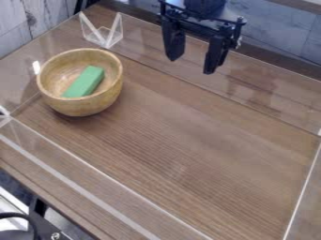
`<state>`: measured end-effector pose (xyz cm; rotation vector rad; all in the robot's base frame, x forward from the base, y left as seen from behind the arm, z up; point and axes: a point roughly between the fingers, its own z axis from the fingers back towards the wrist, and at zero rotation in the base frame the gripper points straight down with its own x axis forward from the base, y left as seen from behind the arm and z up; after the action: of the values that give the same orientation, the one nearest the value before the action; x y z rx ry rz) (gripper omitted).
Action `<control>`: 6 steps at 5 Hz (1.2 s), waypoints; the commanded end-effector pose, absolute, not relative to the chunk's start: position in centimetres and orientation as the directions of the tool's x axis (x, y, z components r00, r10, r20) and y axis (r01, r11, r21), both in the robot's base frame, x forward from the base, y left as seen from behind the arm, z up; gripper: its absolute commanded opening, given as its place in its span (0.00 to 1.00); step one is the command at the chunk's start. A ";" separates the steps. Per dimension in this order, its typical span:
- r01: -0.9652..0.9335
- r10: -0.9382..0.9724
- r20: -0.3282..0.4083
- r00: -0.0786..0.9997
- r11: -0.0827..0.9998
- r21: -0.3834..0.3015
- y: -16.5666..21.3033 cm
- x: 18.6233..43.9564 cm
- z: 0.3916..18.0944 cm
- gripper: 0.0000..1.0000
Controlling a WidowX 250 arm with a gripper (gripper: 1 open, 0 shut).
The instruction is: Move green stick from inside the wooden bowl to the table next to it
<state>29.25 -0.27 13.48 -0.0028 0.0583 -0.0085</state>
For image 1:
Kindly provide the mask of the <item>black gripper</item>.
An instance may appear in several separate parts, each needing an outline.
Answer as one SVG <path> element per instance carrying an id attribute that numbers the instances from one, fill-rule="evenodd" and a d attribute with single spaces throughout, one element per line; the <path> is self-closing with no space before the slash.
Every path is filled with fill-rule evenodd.
<path id="1" fill-rule="evenodd" d="M 245 19 L 231 11 L 227 0 L 157 1 L 163 16 L 161 35 L 165 56 L 171 61 L 175 61 L 183 55 L 185 48 L 184 30 L 200 38 L 209 38 L 203 73 L 212 74 L 216 68 L 223 65 L 229 50 L 229 40 L 223 36 L 239 39 L 241 27 L 247 23 Z"/>

